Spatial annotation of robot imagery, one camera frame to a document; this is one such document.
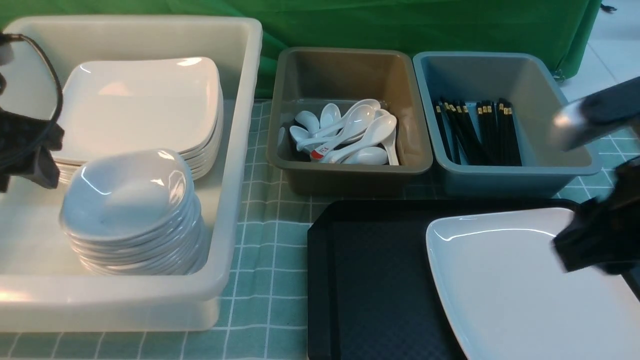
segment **white spoon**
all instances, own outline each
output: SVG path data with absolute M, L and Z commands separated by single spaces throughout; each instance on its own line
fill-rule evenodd
M 342 129 L 344 127 L 344 125 L 347 122 L 347 119 L 350 118 L 351 114 L 356 111 L 357 108 L 361 107 L 362 105 L 369 105 L 371 108 L 373 108 L 373 110 L 379 110 L 380 109 L 380 103 L 377 100 L 374 99 L 364 99 L 364 100 L 360 100 L 358 102 L 356 102 L 352 107 L 350 107 L 350 109 L 342 116 L 342 118 L 340 118 L 340 120 L 337 120 L 333 123 L 333 125 L 326 127 L 324 129 L 320 129 L 320 131 L 318 131 L 317 133 L 312 134 L 312 136 L 314 138 L 324 138 L 327 136 L 331 136 L 332 134 L 335 134 L 336 131 Z
M 391 132 L 396 128 L 397 119 L 393 115 L 384 115 L 376 120 L 373 120 L 371 125 L 365 131 L 364 136 L 359 141 L 352 143 L 349 146 L 345 146 L 340 150 L 332 151 L 331 154 L 321 158 L 321 163 L 339 163 L 347 156 L 353 154 L 354 152 L 364 149 L 365 147 L 375 146 L 381 143 L 384 139 L 386 139 Z
M 376 119 L 381 117 L 382 115 L 391 115 L 391 113 L 384 109 L 376 110 Z
M 397 130 L 394 128 L 391 135 L 387 136 L 386 139 L 382 140 L 381 144 L 385 147 L 389 157 L 389 165 L 400 165 L 400 161 L 398 161 L 398 155 L 396 152 L 396 133 Z
M 343 119 L 348 118 L 351 115 L 351 113 L 353 113 L 357 108 L 359 108 L 362 105 L 369 105 L 370 107 L 373 108 L 373 110 L 379 110 L 381 108 L 380 102 L 378 100 L 375 100 L 375 99 L 360 100 L 356 102 L 354 105 L 352 105 L 352 107 L 350 107 L 349 110 L 347 110 L 347 112 L 344 113 L 342 118 Z
M 346 119 L 346 123 L 342 131 L 329 142 L 317 147 L 311 152 L 311 158 L 315 160 L 322 159 L 331 150 L 334 150 L 336 146 L 342 144 L 351 137 L 363 133 L 369 125 L 372 124 L 376 110 L 369 105 L 361 105 L 357 109 L 351 112 L 351 115 Z
M 366 147 L 346 158 L 343 164 L 384 165 L 387 163 L 387 152 L 379 147 Z
M 340 109 L 338 106 L 334 103 L 327 104 L 320 113 L 320 128 L 324 129 L 329 127 L 341 118 L 342 116 L 340 115 Z
M 311 111 L 299 112 L 295 117 L 295 121 L 304 126 L 310 134 L 320 130 L 320 121 Z
M 304 151 L 307 154 L 311 153 L 311 151 L 314 149 L 313 147 L 306 148 L 304 146 L 298 145 L 299 143 L 308 140 L 311 136 L 307 130 L 303 129 L 300 126 L 293 125 L 289 128 L 289 133 L 291 134 L 293 141 L 296 143 L 296 150 Z

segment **green cloth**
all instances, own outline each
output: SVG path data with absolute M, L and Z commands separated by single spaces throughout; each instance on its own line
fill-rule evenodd
M 0 27 L 31 15 L 190 14 L 252 17 L 264 28 L 257 97 L 273 91 L 289 46 L 533 54 L 575 75 L 600 0 L 2 0 Z

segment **metal robot arm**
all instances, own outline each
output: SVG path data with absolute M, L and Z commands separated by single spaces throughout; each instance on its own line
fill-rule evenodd
M 550 141 L 571 150 L 620 127 L 640 122 L 640 78 L 612 86 L 564 107 Z M 640 261 L 640 156 L 616 168 L 618 180 L 605 200 L 580 205 L 554 245 L 566 271 L 598 266 L 622 274 Z

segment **table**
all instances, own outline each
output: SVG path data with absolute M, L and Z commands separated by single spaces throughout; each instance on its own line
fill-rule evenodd
M 307 229 L 338 198 L 292 193 L 267 163 L 271 102 L 256 102 L 244 169 L 242 206 L 229 282 L 216 326 L 205 332 L 0 334 L 0 357 L 11 359 L 306 359 Z M 559 192 L 582 202 L 609 194 L 612 169 L 640 154 L 629 130 L 595 142 L 604 167 Z M 416 177 L 405 199 L 437 199 L 431 174 Z

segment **stack of bowls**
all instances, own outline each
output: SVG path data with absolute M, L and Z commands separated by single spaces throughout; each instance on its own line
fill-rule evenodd
M 59 221 L 95 274 L 191 274 L 209 253 L 189 166 L 171 150 L 87 162 L 71 179 Z
M 53 154 L 61 183 L 87 161 L 146 149 L 174 150 L 193 179 L 213 167 L 224 121 L 211 59 L 91 61 L 72 71 L 63 93 L 65 140 Z

